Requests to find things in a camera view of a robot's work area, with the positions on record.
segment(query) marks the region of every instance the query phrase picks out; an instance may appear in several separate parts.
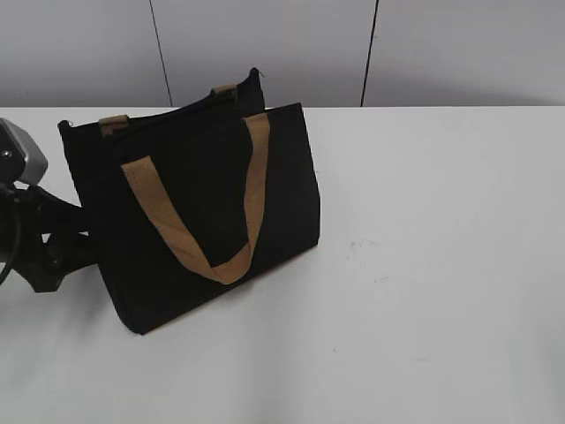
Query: bag handle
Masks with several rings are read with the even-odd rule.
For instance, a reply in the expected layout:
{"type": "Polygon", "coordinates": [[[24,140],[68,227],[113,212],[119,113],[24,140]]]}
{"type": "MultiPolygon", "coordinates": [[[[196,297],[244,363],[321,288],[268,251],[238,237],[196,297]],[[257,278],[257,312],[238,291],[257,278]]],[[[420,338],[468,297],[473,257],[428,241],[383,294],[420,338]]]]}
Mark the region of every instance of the bag handle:
{"type": "Polygon", "coordinates": [[[170,201],[151,157],[122,165],[126,179],[145,214],[177,259],[196,274],[222,284],[232,284],[251,267],[265,212],[268,139],[267,113],[244,118],[253,152],[245,181],[244,210],[248,242],[229,261],[211,267],[194,236],[170,201]]]}

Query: white table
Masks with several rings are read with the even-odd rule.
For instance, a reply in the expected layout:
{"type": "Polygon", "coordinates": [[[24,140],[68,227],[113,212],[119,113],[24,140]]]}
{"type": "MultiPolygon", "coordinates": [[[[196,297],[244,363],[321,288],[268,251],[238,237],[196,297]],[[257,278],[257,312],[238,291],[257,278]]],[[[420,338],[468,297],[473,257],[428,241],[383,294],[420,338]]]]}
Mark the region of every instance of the white table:
{"type": "MultiPolygon", "coordinates": [[[[3,109],[57,132],[163,109],[3,109]]],[[[565,422],[565,108],[310,109],[320,246],[146,337],[95,267],[0,287],[0,422],[565,422]]]]}

